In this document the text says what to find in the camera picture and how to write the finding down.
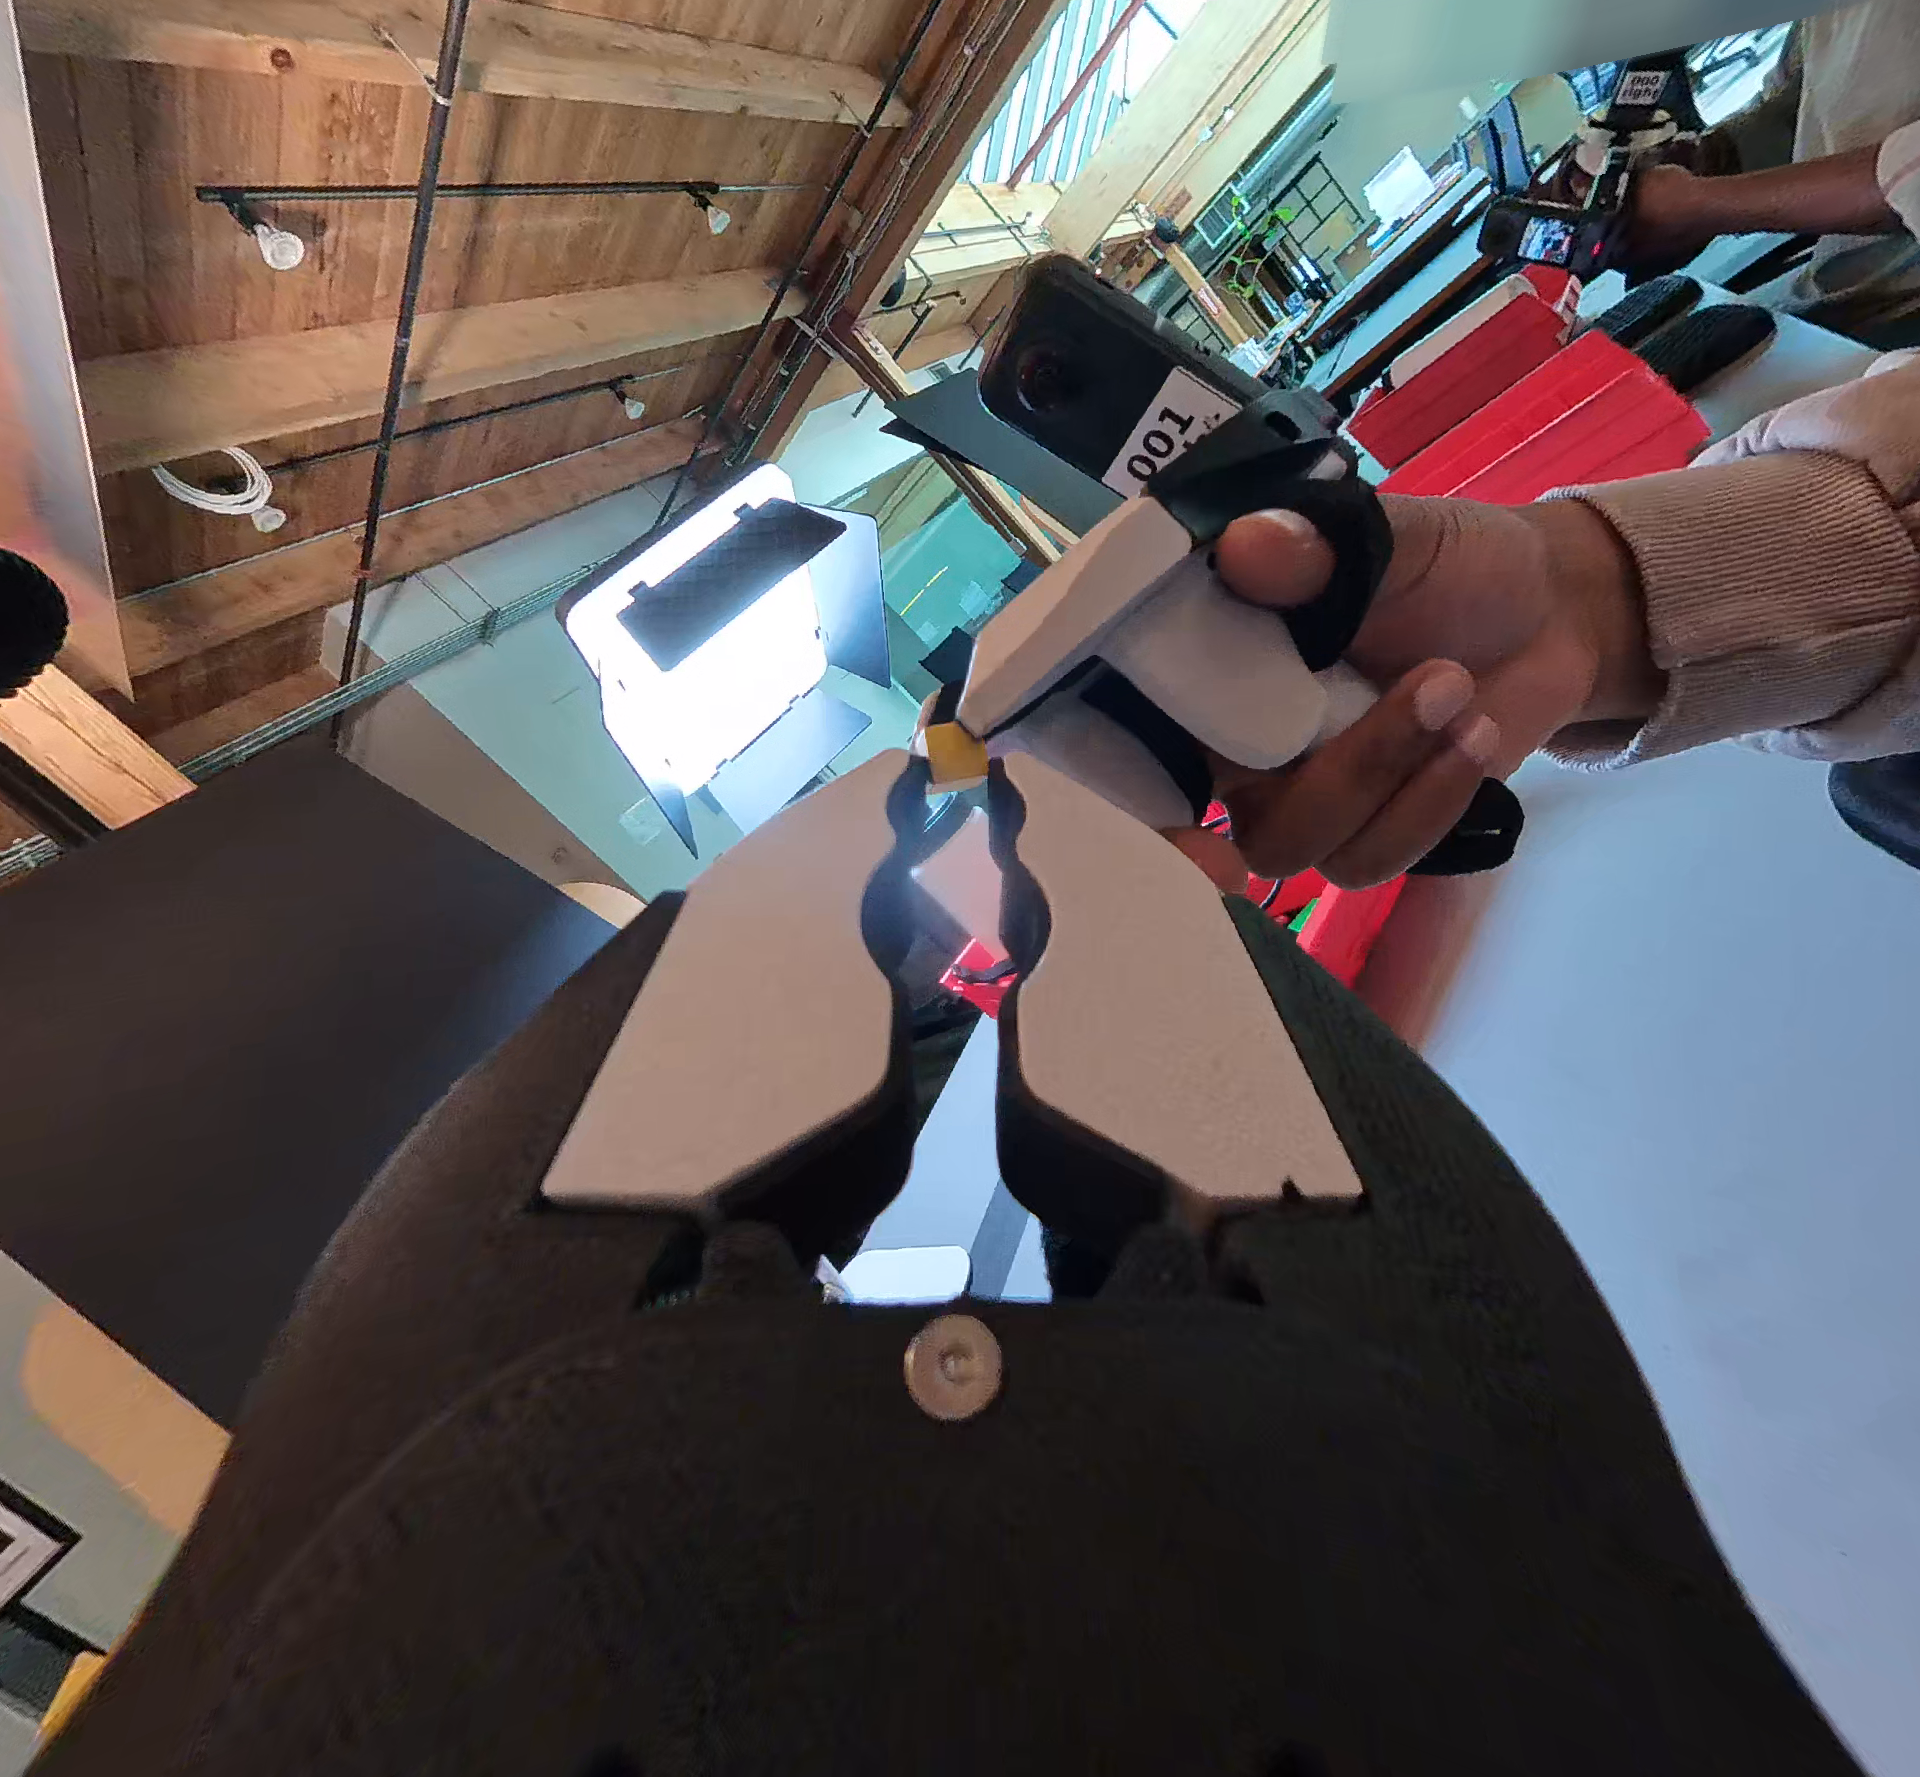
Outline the green plant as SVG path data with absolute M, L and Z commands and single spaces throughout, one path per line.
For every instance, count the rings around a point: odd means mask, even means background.
M 1223 296 L 1246 308 L 1246 316 L 1278 320 L 1287 293 L 1285 278 L 1280 296 L 1263 281 L 1263 267 L 1273 254 L 1273 236 L 1281 232 L 1276 210 L 1255 207 L 1237 186 L 1227 192 L 1229 239 L 1223 248 L 1218 284 Z

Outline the black floor lamp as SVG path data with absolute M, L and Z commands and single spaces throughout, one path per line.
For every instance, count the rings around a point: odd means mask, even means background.
M 70 608 L 59 583 L 25 555 L 3 549 L 3 698 L 11 698 L 50 669 L 70 634 Z

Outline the person's right hand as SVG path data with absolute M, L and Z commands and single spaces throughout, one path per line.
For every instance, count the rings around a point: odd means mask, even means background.
M 1233 838 L 1169 829 L 1227 892 L 1316 870 L 1357 891 L 1411 870 L 1562 731 L 1637 727 L 1660 705 L 1637 571 L 1576 499 L 1381 501 L 1394 555 L 1350 652 L 1380 697 L 1273 775 L 1215 761 Z

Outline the black panel with wooden rim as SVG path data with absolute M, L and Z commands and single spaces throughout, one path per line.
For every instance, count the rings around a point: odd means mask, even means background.
M 26 1423 L 179 1537 L 361 1191 L 613 931 L 307 744 L 6 889 Z

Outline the framed marker poster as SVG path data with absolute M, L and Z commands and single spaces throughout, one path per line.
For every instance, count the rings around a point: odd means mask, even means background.
M 38 1588 L 80 1533 L 56 1513 L 39 1508 L 11 1483 L 3 1483 L 3 1611 L 13 1609 Z

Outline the black ribbed pad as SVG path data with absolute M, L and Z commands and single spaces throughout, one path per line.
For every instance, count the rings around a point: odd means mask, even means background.
M 1778 322 L 1757 304 L 1701 304 L 1635 347 L 1635 356 L 1678 395 L 1692 398 L 1718 375 L 1762 353 Z
M 1596 333 L 1618 349 L 1637 350 L 1660 331 L 1689 316 L 1701 298 L 1704 284 L 1695 277 L 1654 277 L 1626 289 L 1613 306 L 1588 316 L 1585 331 Z

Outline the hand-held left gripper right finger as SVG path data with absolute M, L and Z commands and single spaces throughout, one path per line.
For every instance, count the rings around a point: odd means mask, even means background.
M 990 783 L 1000 1166 L 1030 1211 L 1350 1209 L 1357 1168 L 1225 895 L 1036 758 Z

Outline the black light flag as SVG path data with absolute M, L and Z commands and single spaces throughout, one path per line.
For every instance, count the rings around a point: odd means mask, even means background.
M 1075 465 L 1020 428 L 994 419 L 980 400 L 977 370 L 948 374 L 905 398 L 890 398 L 886 430 L 916 439 L 1025 495 L 1098 490 Z

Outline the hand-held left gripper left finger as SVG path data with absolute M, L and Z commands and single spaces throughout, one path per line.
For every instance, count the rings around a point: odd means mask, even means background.
M 863 923 L 898 807 L 920 813 L 918 758 L 883 752 L 697 879 L 547 1168 L 549 1204 L 715 1217 L 881 1109 L 903 1010 Z

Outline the black conduit pipe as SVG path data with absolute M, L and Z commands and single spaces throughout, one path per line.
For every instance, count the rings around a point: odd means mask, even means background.
M 364 613 L 375 579 L 381 520 L 387 507 L 387 491 L 393 470 L 393 446 L 398 442 L 399 414 L 405 400 L 414 337 L 420 316 L 420 289 L 426 270 L 438 186 L 443 179 L 445 139 L 453 100 L 458 93 L 470 6 L 473 0 L 445 0 L 443 38 L 427 89 L 427 122 L 420 153 L 420 174 L 414 195 L 401 293 L 395 311 L 392 364 L 381 408 L 379 432 L 375 439 L 368 493 L 359 537 L 359 558 L 352 574 L 350 608 L 342 646 L 340 686 L 352 684 L 356 677 Z

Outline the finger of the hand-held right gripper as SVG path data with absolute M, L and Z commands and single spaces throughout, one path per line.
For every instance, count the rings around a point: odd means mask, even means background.
M 958 725 L 988 741 L 1090 660 L 1174 707 L 1200 591 L 1204 552 L 1188 528 L 1155 497 L 1126 499 L 982 627 Z
M 967 973 L 1010 970 L 1002 934 L 1004 876 L 987 838 L 948 838 L 922 865 L 914 879 L 928 906 L 928 931 L 948 957 L 948 964 Z

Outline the studio light panel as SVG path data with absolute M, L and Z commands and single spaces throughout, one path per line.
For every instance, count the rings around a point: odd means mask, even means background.
M 845 684 L 893 686 L 877 518 L 805 504 L 770 465 L 625 549 L 557 614 L 688 853 L 698 797 L 756 829 L 877 731 Z

